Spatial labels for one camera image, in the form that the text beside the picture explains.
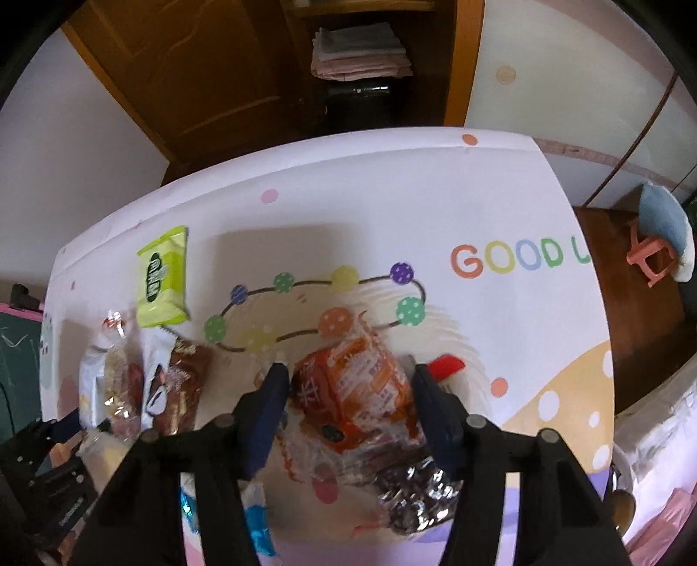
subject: wooden door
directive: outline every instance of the wooden door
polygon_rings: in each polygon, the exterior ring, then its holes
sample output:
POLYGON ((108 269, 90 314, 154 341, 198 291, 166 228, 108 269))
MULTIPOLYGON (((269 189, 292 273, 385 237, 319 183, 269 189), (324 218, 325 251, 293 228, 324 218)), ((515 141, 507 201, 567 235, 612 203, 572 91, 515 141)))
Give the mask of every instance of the wooden door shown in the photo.
POLYGON ((88 0, 63 29, 175 164, 300 136, 300 70, 278 0, 88 0))

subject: plastic wrapper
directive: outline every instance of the plastic wrapper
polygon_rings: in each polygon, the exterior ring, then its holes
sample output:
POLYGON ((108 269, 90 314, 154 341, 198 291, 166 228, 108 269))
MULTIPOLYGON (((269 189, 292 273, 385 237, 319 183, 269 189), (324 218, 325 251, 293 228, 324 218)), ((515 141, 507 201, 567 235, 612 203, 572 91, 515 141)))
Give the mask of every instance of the plastic wrapper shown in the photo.
MULTIPOLYGON (((194 480, 186 475, 181 488, 181 510, 186 521, 195 535, 199 534, 199 515, 196 503, 194 480)), ((263 485, 259 482, 249 483, 240 494, 242 506, 245 509, 245 522, 249 529, 254 550, 264 556, 277 556, 273 547, 271 532, 266 522, 266 496, 263 485)))
POLYGON ((368 484, 424 443, 404 370, 362 316, 342 342, 296 365, 289 410, 300 422, 279 440, 295 480, 368 484))
POLYGON ((433 458, 427 457, 380 471, 374 486, 389 527, 399 535, 412 535, 455 516, 462 482, 449 481, 433 458))
POLYGON ((213 352, 164 328, 153 328, 143 335, 146 366, 142 428, 154 428, 163 435, 193 430, 213 352))
POLYGON ((139 351, 127 340, 127 323, 109 311, 99 335, 85 352, 79 371, 79 414, 85 428, 105 419, 122 438, 140 431, 143 370, 139 351))
POLYGON ((186 287, 186 226, 177 226, 138 252, 138 324, 143 328, 189 319, 186 287))
POLYGON ((86 432, 77 456, 84 462, 98 494, 104 491, 131 445, 130 441, 120 440, 97 429, 86 432))

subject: chalkboard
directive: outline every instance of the chalkboard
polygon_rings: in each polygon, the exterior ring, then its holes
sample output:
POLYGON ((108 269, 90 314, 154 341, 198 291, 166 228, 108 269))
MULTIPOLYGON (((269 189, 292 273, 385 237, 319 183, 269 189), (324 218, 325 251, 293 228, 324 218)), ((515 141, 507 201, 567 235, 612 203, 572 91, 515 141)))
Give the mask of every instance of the chalkboard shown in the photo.
MULTIPOLYGON (((7 392, 17 431, 41 416, 39 340, 41 323, 0 312, 0 383, 7 392)), ((12 436, 0 390, 0 442, 12 436)))

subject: shelf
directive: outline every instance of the shelf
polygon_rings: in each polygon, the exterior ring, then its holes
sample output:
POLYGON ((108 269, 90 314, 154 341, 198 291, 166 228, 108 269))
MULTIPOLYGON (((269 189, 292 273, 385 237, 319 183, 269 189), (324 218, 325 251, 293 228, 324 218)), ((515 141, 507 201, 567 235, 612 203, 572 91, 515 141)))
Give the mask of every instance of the shelf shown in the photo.
POLYGON ((298 17, 358 12, 434 12, 436 0, 310 0, 308 6, 293 6, 298 17))

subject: pink stool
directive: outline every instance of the pink stool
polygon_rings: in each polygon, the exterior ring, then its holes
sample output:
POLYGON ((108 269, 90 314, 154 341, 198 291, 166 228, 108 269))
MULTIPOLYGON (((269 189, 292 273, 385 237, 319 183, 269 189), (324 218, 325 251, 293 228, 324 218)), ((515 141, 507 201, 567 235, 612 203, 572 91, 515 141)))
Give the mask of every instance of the pink stool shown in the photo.
POLYGON ((638 226, 639 219, 634 218, 627 226, 629 226, 629 239, 631 241, 631 249, 627 253, 627 263, 630 266, 639 266, 644 272, 644 275, 649 279, 649 289, 653 287, 658 281, 663 279, 667 274, 677 264, 677 254, 673 249, 673 246, 665 239, 660 236, 649 236, 644 238, 641 242, 638 239, 638 226), (668 266, 661 272, 656 273, 649 267, 646 260, 660 252, 661 250, 667 250, 668 255, 671 257, 671 261, 668 266))

